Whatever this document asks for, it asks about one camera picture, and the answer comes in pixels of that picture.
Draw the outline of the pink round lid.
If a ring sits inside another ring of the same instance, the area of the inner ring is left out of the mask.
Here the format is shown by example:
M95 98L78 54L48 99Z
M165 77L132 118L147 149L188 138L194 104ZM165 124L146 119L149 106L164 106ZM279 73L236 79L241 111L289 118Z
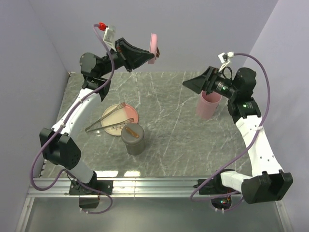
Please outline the pink round lid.
M149 52L154 54L154 58L150 59L148 64L154 64L160 56L160 51L158 48L158 35L155 33L151 33Z

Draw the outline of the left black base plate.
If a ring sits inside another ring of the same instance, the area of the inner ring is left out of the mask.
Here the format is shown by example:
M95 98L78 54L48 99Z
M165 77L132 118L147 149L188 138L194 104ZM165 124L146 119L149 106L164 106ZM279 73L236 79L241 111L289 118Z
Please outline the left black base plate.
M108 195L112 194L113 181L112 180L93 180L88 184L84 184L87 187L104 192ZM79 182L72 180L69 189L69 195L96 195L97 192L83 187Z

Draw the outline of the pink cylindrical container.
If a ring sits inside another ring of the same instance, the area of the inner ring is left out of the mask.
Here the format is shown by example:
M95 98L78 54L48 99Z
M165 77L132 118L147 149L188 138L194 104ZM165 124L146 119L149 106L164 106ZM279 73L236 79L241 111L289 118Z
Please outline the pink cylindrical container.
M207 94L202 91L198 97L196 115L202 119L210 119L214 115L222 96L216 92Z

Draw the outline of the aluminium mounting rail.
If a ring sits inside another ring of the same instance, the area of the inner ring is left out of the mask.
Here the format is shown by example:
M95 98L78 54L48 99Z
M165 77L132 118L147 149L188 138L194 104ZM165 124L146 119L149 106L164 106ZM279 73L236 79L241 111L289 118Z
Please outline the aluminium mounting rail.
M194 191L194 185L201 179L200 176L172 176L159 178L141 177L101 177L98 180L112 180L113 198L189 198ZM77 198L70 195L70 181L60 178L55 185L46 190L38 191L34 187L28 188L27 197L38 198Z

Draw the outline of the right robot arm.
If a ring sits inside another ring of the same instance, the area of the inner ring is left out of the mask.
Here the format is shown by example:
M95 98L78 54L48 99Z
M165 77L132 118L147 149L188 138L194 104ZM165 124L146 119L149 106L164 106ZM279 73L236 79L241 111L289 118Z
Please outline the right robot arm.
M228 111L238 128L252 166L247 176L224 165L197 187L201 191L209 182L216 194L231 190L242 194L248 204L280 201L293 183L291 173L286 173L278 163L263 128L265 116L252 97L256 85L256 72L239 68L234 78L225 78L218 68L209 66L195 78L184 81L183 86L195 93L217 93L228 98Z

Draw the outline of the metal serving tongs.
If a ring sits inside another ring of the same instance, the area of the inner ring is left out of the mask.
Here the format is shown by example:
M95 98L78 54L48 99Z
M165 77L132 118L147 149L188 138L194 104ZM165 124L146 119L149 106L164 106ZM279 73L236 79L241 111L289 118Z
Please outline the metal serving tongs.
M119 103L105 110L102 117L85 129L87 133L107 132L113 136L120 136L122 128L128 123L138 123L139 115L135 108Z

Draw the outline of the grey round lid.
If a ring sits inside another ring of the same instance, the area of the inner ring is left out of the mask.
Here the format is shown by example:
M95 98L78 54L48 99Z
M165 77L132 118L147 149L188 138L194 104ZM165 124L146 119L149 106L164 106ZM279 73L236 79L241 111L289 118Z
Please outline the grey round lid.
M137 145L144 139L144 129L137 123L129 123L121 130L121 139L127 145Z

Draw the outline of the grey cylindrical container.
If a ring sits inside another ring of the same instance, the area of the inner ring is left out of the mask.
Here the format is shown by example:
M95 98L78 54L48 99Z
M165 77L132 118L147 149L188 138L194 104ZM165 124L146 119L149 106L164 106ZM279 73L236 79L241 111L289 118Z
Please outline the grey cylindrical container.
M143 140L137 141L136 143L129 143L124 141L126 151L132 156L137 156L145 150L145 142Z

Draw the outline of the pink and cream plate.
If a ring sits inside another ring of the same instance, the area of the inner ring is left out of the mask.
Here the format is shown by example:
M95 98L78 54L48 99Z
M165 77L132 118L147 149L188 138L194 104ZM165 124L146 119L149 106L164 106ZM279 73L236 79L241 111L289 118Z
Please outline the pink and cream plate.
M130 118L134 119L133 121L134 123L138 123L139 115L138 115L138 112L135 110L135 108L126 104L125 107L123 107L122 109L115 111L110 116L103 119L101 122L101 126L105 127L111 124L120 123ZM109 127L104 130L110 135L120 136L123 126L124 124L119 125L119 126Z

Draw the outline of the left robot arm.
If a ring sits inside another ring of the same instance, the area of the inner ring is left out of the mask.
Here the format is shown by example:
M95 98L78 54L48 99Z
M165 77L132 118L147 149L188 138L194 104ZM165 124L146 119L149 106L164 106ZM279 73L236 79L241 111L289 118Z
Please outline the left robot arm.
M108 49L104 57L84 53L79 61L84 82L78 97L51 129L41 130L40 154L45 160L70 173L86 194L96 192L97 174L82 161L82 153L75 139L88 115L103 102L109 92L111 79L105 79L104 76L113 76L114 71L121 67L131 72L146 62L153 64L158 57L156 34L151 35L149 50L132 46L124 38L120 38L114 43L114 49Z

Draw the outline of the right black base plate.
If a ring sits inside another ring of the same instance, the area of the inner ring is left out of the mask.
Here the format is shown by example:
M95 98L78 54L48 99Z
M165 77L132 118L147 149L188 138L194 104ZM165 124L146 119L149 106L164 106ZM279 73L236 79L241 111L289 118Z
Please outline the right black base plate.
M218 179L211 179L198 192L200 195L222 195L234 191L232 188L223 186Z

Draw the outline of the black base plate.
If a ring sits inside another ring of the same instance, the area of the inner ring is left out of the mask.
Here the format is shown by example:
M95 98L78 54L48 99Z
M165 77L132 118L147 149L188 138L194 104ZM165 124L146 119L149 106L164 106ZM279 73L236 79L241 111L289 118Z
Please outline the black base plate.
M234 191L232 188L223 186L218 179L211 179L198 192L200 195L222 195Z
M108 195L112 194L113 181L112 180L93 180L88 184L84 184L87 187L104 192ZM69 195L96 195L97 192L83 187L79 182L72 180L69 189Z

